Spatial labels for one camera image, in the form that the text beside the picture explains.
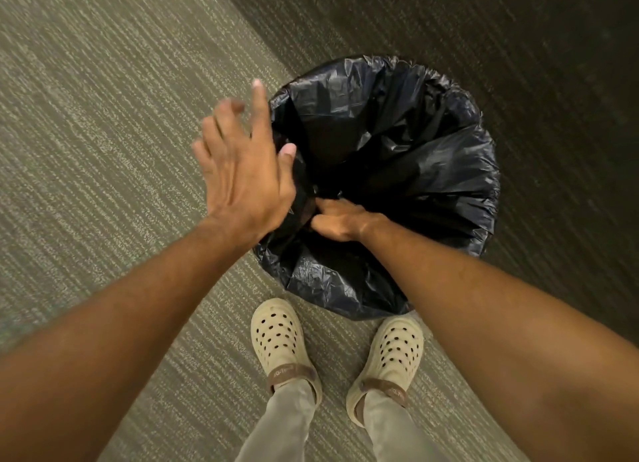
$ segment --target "trash can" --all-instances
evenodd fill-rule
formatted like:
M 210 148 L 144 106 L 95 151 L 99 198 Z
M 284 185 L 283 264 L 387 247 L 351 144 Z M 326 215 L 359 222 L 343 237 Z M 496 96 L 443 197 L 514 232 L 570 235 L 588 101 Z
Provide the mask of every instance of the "trash can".
M 270 107 L 277 150 L 298 146 L 297 195 L 254 251 L 286 290 L 352 320 L 411 310 L 362 245 L 310 229 L 318 196 L 346 198 L 481 255 L 500 192 L 495 144 L 473 98 L 450 78 L 398 57 L 347 57 L 292 80 Z

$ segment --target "gray pants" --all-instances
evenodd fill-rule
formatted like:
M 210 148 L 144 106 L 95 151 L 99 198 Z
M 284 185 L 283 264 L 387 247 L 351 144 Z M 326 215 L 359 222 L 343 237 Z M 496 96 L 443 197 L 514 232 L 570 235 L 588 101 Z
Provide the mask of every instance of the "gray pants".
M 302 462 L 315 413 L 313 390 L 297 380 L 276 390 L 236 462 Z M 378 391 L 366 395 L 363 421 L 378 462 L 444 462 L 404 408 Z

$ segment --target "person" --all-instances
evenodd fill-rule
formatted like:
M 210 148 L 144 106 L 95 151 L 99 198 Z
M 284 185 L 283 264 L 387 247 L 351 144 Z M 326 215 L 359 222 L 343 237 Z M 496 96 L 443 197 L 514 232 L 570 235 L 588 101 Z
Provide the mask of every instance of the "person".
M 220 102 L 193 144 L 207 215 L 160 254 L 70 309 L 0 359 L 0 459 L 99 456 L 212 285 L 287 214 L 295 146 L 276 154 L 265 88 Z M 507 273 L 369 213 L 318 200 L 312 228 L 359 241 L 427 322 L 497 422 L 535 461 L 639 460 L 639 350 Z M 240 461 L 303 458 L 320 380 L 302 325 L 282 300 L 261 305 L 251 339 L 274 395 Z M 380 461 L 439 460 L 403 408 L 423 357 L 411 317 L 384 321 L 349 391 L 348 415 Z

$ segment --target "trash bag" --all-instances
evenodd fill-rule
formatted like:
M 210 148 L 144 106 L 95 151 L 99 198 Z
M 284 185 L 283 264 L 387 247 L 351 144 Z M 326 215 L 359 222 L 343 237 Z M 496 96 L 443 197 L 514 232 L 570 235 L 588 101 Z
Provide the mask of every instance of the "trash bag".
M 289 292 L 352 320 L 411 310 L 362 245 L 310 229 L 315 197 L 346 198 L 482 253 L 500 191 L 495 144 L 473 98 L 451 79 L 398 57 L 341 58 L 282 87 L 270 107 L 277 150 L 298 146 L 297 196 L 254 251 Z

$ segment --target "shoe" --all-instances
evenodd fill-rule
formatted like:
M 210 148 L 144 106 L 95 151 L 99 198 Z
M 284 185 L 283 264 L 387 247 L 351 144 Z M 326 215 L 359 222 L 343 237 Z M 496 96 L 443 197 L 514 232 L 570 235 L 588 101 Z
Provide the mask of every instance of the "shoe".
M 348 417 L 363 427 L 363 409 L 362 413 L 356 413 L 356 407 L 367 392 L 375 389 L 406 406 L 406 390 L 415 377 L 423 353 L 424 334 L 414 318 L 395 316 L 382 322 L 372 340 L 366 365 L 348 390 Z
M 251 319 L 251 341 L 271 393 L 293 380 L 306 380 L 315 393 L 315 406 L 319 406 L 321 382 L 306 353 L 302 324 L 291 304 L 278 298 L 263 302 Z

